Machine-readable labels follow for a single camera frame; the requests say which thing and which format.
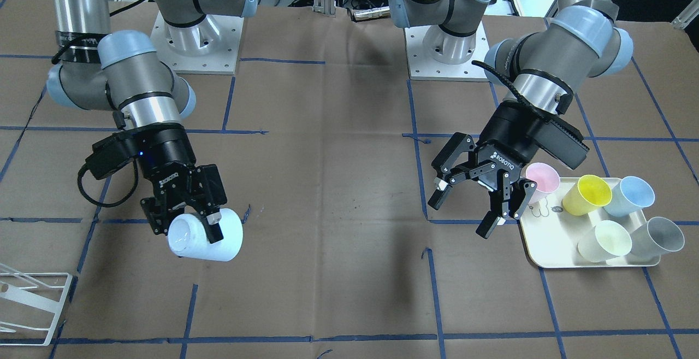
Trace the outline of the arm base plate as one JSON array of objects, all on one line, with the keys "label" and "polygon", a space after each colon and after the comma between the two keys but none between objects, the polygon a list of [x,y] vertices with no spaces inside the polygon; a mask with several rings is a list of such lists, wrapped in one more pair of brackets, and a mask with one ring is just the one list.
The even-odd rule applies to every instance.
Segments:
[{"label": "arm base plate", "polygon": [[201,23],[177,28],[158,14],[150,39],[160,60],[178,74],[234,75],[244,19],[208,15]]},{"label": "arm base plate", "polygon": [[483,62],[489,43],[482,23],[467,37],[445,33],[439,26],[404,29],[410,79],[487,82],[486,73],[472,64]]}]

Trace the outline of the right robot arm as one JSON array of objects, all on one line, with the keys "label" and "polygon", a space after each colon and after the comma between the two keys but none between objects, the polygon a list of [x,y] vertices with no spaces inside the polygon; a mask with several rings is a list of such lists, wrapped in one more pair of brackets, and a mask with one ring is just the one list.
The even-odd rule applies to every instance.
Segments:
[{"label": "right robot arm", "polygon": [[[155,234],[173,234],[185,207],[206,240],[224,239],[227,202],[216,165],[198,166],[182,119],[196,104],[194,90],[157,55],[141,31],[112,31],[108,0],[54,0],[59,51],[52,58],[46,88],[64,107],[112,114],[117,132],[95,143],[78,172],[97,180],[132,165],[135,178],[152,183],[154,195],[140,204]],[[252,17],[258,0],[157,0],[171,30],[203,31],[199,48],[211,47],[219,32],[211,15]]]}]

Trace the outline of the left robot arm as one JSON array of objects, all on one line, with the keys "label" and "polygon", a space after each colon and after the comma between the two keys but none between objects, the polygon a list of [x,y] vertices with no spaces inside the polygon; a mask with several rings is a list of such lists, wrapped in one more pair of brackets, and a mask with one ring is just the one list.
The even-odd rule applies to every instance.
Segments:
[{"label": "left robot arm", "polygon": [[[462,62],[491,0],[389,0],[399,28],[430,26],[429,55],[443,63]],[[473,180],[489,191],[490,209],[477,234],[488,238],[507,218],[519,219],[535,192],[522,175],[539,150],[570,169],[584,162],[583,135],[562,119],[587,78],[611,75],[630,62],[631,36],[614,23],[612,0],[557,0],[547,30],[506,39],[475,66],[508,88],[495,113],[474,140],[451,136],[432,161],[437,172],[429,199],[439,209],[454,185]]]}]

